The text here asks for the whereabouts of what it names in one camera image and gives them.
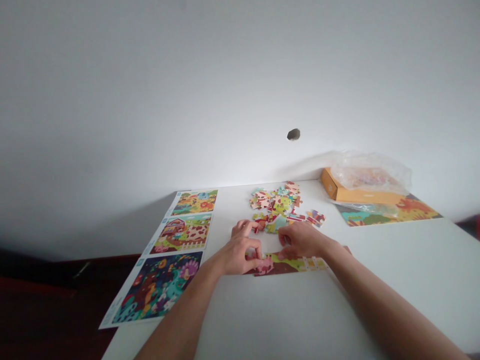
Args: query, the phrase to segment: jigsaw puzzle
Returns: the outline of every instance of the jigsaw puzzle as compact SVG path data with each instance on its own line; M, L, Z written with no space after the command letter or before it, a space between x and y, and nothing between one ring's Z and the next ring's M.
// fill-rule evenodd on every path
M268 192L264 188L257 188L252 193L250 206L254 210L266 209L268 214L254 214L253 220L260 224L254 229L255 234L264 231L269 234L277 234L279 228L291 225L297 221L306 221L316 227L321 227L325 216L318 211L307 212L307 216L296 214L296 208L303 203L300 198L300 185L293 181L287 181L277 190Z

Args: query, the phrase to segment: hand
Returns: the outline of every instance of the hand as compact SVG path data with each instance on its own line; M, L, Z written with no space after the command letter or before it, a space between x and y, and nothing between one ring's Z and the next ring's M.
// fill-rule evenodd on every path
M261 227L258 222L240 220L231 229L230 241L208 260L221 275L244 274L260 265L262 243L260 240L249 238L252 228L258 227ZM256 259L245 259L245 252L249 248L255 249Z
M317 231L313 225L303 221L279 228L278 238L280 244L284 246L278 254L280 260L313 256L322 258L328 248L338 244L335 240Z

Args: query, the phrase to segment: plastic bag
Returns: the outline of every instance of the plastic bag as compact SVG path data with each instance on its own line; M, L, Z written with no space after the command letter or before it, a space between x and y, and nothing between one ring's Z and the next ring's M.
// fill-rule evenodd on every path
M386 217L398 218L400 209L395 205L388 204L365 204L365 203L350 203L331 200L332 203L341 205L343 207L358 210L364 213L373 215L382 215Z
M380 153L343 151L330 168L332 176L348 190L408 195L412 170Z

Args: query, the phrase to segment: white table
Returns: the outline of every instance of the white table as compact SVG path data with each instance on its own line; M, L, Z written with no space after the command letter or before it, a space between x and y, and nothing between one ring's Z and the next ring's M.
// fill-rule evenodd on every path
M220 188L208 259L251 219L253 189ZM480 242L441 218L349 227L315 180L300 181L303 204L325 214L321 230L389 284L466 353L480 351ZM281 249L275 234L254 234L263 252ZM133 359L157 322L118 328L103 359ZM205 315L196 359L382 359L330 271L224 276Z

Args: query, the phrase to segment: person's right hand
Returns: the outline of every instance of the person's right hand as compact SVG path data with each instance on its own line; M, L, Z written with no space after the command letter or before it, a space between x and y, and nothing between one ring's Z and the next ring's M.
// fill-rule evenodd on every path
M279 228L278 238L281 245L284 246L278 254L280 260L313 256L322 258L329 247L338 244L335 240L316 230L310 223L303 221Z

